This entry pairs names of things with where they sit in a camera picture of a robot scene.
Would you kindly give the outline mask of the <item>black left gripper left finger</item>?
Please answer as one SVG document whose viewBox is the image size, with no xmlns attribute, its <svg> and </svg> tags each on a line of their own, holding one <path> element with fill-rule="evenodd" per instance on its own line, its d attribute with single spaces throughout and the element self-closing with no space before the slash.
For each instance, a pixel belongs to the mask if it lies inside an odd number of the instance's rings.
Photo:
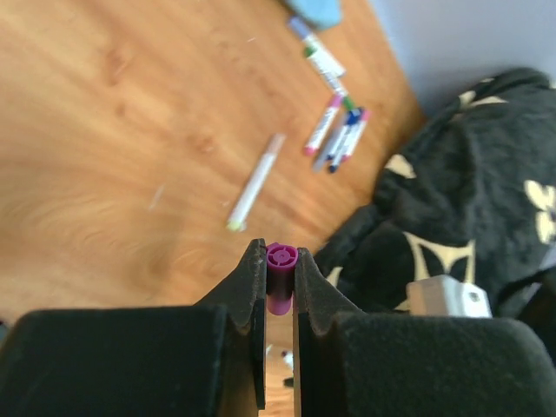
<svg viewBox="0 0 556 417">
<path fill-rule="evenodd" d="M 266 405 L 266 245 L 197 303 L 35 310 L 1 344 L 4 416 L 256 416 Z"/>
</svg>

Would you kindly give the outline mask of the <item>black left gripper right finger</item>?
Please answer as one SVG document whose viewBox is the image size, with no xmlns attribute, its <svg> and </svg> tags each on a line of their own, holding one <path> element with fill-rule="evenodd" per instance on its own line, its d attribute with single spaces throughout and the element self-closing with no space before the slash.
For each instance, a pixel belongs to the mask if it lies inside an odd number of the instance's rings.
<svg viewBox="0 0 556 417">
<path fill-rule="evenodd" d="M 555 369 L 510 319 L 368 314 L 320 273 L 295 267 L 298 416 L 552 416 Z"/>
</svg>

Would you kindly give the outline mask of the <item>purple cap marker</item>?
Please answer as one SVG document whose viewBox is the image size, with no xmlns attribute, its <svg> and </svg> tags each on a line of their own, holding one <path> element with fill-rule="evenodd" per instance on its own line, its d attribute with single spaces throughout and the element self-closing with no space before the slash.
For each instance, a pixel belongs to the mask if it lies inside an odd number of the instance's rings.
<svg viewBox="0 0 556 417">
<path fill-rule="evenodd" d="M 292 305 L 297 248 L 278 242 L 267 246 L 267 308 L 270 314 L 285 315 Z"/>
</svg>

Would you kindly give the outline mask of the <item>peach cap marker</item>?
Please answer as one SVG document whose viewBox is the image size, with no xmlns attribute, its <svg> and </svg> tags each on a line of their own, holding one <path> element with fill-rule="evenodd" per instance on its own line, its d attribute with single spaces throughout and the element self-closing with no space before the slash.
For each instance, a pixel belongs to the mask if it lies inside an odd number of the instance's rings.
<svg viewBox="0 0 556 417">
<path fill-rule="evenodd" d="M 228 230 L 237 232 L 244 229 L 248 214 L 275 164 L 285 139 L 286 135 L 282 133 L 275 134 L 270 139 L 227 220 Z"/>
</svg>

